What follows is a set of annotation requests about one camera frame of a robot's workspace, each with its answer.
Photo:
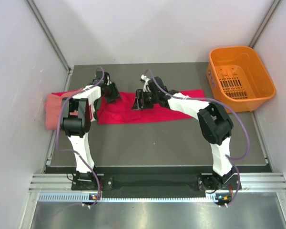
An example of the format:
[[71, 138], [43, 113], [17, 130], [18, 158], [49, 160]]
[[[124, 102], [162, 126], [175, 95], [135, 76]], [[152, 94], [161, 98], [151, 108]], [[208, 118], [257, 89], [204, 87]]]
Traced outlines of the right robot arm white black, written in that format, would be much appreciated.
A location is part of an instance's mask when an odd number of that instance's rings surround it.
[[163, 108], [188, 115], [199, 122], [204, 139], [210, 144], [213, 156], [213, 173], [200, 181], [202, 190], [219, 190], [230, 184], [233, 166], [229, 161], [233, 122], [224, 107], [218, 103], [191, 100], [176, 90], [168, 91], [161, 78], [140, 78], [143, 89], [135, 92], [133, 110]]

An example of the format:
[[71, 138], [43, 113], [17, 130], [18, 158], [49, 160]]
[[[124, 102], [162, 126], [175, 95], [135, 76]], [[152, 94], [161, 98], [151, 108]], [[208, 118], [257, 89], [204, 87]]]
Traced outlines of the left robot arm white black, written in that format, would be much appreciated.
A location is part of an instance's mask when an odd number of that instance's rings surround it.
[[73, 190], [99, 189], [100, 182], [89, 146], [89, 130], [91, 123], [98, 119], [97, 111], [102, 99], [112, 103], [118, 98], [120, 94], [110, 74], [100, 70], [90, 84], [62, 99], [60, 129], [68, 137], [76, 160], [76, 172], [72, 173]]

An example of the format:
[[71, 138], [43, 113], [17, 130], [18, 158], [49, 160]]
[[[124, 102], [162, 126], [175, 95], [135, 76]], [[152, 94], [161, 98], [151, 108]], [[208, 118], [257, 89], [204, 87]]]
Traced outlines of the crimson red t shirt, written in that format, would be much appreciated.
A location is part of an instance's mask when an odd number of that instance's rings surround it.
[[140, 124], [189, 119], [190, 116], [172, 111], [155, 104], [151, 109], [133, 110], [135, 93], [120, 92], [120, 98], [107, 103], [102, 98], [101, 107], [97, 111], [97, 123], [100, 125]]

